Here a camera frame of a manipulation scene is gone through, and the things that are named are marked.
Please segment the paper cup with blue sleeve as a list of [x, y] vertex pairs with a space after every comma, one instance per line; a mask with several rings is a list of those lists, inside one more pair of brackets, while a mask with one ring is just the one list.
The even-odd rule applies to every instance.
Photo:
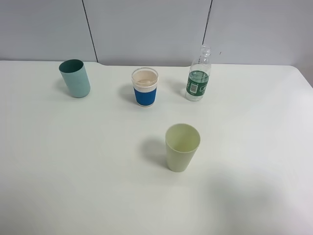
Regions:
[[158, 81], [158, 72], [152, 68], [143, 67], [132, 73], [134, 94], [140, 106], [149, 107], [154, 104]]

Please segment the clear water bottle green label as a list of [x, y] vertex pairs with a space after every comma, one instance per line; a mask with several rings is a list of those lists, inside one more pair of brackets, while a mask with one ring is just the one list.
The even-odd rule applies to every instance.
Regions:
[[190, 66], [185, 97], [200, 101], [205, 93], [211, 73], [211, 47], [202, 45], [200, 54]]

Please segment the pale green plastic cup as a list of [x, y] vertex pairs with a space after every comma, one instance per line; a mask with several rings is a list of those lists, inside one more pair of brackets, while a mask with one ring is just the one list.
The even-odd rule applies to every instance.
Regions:
[[172, 125], [165, 134], [166, 161], [173, 172], [187, 169], [201, 142], [197, 129], [185, 123]]

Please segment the teal plastic cup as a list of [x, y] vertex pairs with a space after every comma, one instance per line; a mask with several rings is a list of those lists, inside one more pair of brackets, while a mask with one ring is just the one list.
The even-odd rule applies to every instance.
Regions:
[[78, 59], [64, 61], [59, 65], [59, 71], [71, 96], [83, 98], [90, 93], [89, 78], [83, 61]]

